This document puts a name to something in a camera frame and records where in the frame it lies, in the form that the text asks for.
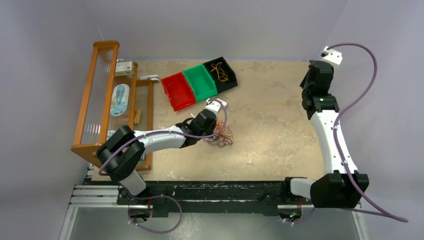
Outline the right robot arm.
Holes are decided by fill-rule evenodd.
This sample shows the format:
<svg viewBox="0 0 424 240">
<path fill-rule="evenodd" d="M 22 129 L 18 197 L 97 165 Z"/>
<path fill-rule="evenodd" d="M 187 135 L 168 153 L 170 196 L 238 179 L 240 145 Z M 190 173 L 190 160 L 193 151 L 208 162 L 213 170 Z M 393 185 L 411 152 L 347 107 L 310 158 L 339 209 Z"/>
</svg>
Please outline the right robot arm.
<svg viewBox="0 0 424 240">
<path fill-rule="evenodd" d="M 304 197 L 316 208 L 353 209 L 369 186 L 368 175 L 359 173 L 344 140 L 340 108 L 329 93 L 333 77 L 330 63 L 311 60 L 300 83 L 301 105 L 317 135 L 324 173 L 318 180 L 286 177 L 280 196 L 288 204 Z"/>
</svg>

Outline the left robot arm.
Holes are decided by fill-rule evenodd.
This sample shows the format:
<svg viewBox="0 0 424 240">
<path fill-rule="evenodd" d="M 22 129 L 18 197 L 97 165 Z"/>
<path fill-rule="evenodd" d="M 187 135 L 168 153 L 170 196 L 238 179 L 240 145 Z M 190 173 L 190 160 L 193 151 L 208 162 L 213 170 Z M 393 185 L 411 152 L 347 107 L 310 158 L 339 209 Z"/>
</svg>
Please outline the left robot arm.
<svg viewBox="0 0 424 240">
<path fill-rule="evenodd" d="M 135 170 L 141 157 L 165 149 L 193 146 L 200 139 L 212 137 L 218 114 L 218 110 L 204 108 L 195 118 L 160 130 L 133 131 L 124 125 L 97 150 L 96 157 L 101 162 L 99 170 L 122 185 L 132 201 L 142 205 L 148 201 L 149 191 Z"/>
</svg>

